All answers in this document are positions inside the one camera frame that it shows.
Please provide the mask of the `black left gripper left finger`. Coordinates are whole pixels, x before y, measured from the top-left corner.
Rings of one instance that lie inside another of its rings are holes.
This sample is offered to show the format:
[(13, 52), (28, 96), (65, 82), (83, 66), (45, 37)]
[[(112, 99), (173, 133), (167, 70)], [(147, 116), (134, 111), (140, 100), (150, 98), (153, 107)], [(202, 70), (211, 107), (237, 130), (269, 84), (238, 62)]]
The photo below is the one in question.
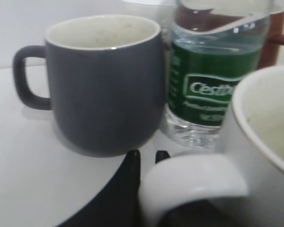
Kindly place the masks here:
[(141, 155), (129, 151), (114, 176), (82, 209), (61, 227), (139, 227), (137, 193), (141, 177)]

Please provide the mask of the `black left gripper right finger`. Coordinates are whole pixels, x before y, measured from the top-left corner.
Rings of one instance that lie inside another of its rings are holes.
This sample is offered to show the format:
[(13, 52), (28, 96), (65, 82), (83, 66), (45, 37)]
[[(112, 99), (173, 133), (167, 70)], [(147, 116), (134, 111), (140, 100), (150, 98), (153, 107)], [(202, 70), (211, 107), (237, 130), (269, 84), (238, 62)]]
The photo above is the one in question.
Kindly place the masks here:
[(155, 163), (168, 159), (168, 152), (165, 150), (158, 150), (155, 156)]

